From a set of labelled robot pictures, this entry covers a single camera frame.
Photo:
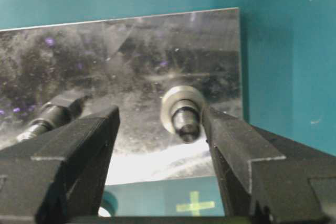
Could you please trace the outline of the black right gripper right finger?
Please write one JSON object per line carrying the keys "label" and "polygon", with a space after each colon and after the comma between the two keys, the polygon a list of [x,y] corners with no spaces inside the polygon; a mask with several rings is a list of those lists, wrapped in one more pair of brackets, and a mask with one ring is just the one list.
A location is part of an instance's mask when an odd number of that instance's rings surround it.
{"label": "black right gripper right finger", "polygon": [[335,223],[335,156],[207,106],[209,151],[228,216]]}

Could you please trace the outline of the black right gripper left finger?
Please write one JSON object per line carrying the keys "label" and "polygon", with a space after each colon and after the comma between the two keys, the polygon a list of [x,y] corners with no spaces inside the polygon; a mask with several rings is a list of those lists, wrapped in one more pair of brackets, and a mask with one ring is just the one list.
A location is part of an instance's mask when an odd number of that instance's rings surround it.
{"label": "black right gripper left finger", "polygon": [[1,223],[96,216],[119,125],[111,106],[1,150]]}

